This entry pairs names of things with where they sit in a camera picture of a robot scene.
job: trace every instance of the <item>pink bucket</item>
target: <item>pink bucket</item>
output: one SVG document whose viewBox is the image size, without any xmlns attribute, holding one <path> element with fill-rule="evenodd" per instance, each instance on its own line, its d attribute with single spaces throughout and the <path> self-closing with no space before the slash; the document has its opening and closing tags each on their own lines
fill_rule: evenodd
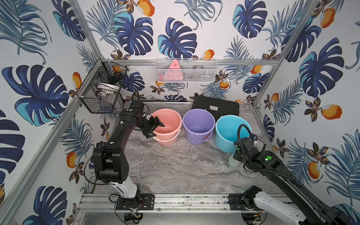
<svg viewBox="0 0 360 225">
<path fill-rule="evenodd" d="M 182 118 L 180 114 L 172 109 L 159 109 L 151 114 L 158 117 L 165 127 L 157 127 L 154 130 L 155 140 L 162 145 L 170 145 L 175 143 L 180 133 Z"/>
</svg>

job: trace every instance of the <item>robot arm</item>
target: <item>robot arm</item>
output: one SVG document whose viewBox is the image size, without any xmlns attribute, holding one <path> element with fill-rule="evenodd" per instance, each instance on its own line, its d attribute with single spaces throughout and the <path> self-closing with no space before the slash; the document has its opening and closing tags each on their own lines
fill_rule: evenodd
<svg viewBox="0 0 360 225">
<path fill-rule="evenodd" d="M 239 127 L 238 134 L 240 134 L 242 126 L 245 125 Z M 275 183 L 296 204 L 299 210 L 272 199 L 255 186 L 246 190 L 237 204 L 242 204 L 247 208 L 255 208 L 256 206 L 272 213 L 290 225 L 350 224 L 351 220 L 345 213 L 329 207 L 314 196 L 303 184 L 299 183 L 273 152 L 265 151 L 265 148 L 259 152 L 252 140 L 249 138 L 240 139 L 239 136 L 238 140 L 234 142 L 238 149 L 234 154 L 234 159 L 243 162 L 246 170 L 260 172 Z"/>
<path fill-rule="evenodd" d="M 113 184 L 123 198 L 134 198 L 138 188 L 127 178 L 129 163 L 126 160 L 124 149 L 129 136 L 135 127 L 142 130 L 146 138 L 156 136 L 153 131 L 158 126 L 164 126 L 158 117 L 143 117 L 144 103 L 135 100 L 129 109 L 123 109 L 120 122 L 107 143 L 101 148 L 93 150 L 95 176 L 97 180 Z"/>
</svg>

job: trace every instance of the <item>white wire basket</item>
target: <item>white wire basket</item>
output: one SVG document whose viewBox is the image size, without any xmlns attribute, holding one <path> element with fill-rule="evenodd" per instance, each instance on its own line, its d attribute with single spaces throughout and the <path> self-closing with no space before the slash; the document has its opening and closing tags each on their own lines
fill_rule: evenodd
<svg viewBox="0 0 360 225">
<path fill-rule="evenodd" d="M 180 69 L 169 69 L 174 59 L 156 59 L 157 81 L 162 83 L 214 82 L 216 59 L 177 59 Z"/>
</svg>

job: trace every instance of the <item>pink triangle object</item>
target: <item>pink triangle object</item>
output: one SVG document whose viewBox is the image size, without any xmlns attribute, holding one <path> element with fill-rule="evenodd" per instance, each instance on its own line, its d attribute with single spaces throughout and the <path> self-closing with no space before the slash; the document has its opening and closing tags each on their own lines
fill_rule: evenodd
<svg viewBox="0 0 360 225">
<path fill-rule="evenodd" d="M 169 69 L 165 73 L 166 80 L 183 80 L 183 73 L 181 72 L 179 61 L 174 59 L 174 61 L 169 66 Z"/>
</svg>

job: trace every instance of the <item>label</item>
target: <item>label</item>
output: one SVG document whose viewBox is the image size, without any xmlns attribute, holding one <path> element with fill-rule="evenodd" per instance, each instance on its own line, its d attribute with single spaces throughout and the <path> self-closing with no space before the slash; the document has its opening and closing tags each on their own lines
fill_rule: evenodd
<svg viewBox="0 0 360 225">
<path fill-rule="evenodd" d="M 217 107 L 217 106 L 212 106 L 212 105 L 211 105 L 211 106 L 210 106 L 210 109 L 217 111 L 217 110 L 219 109 L 219 107 Z"/>
</svg>

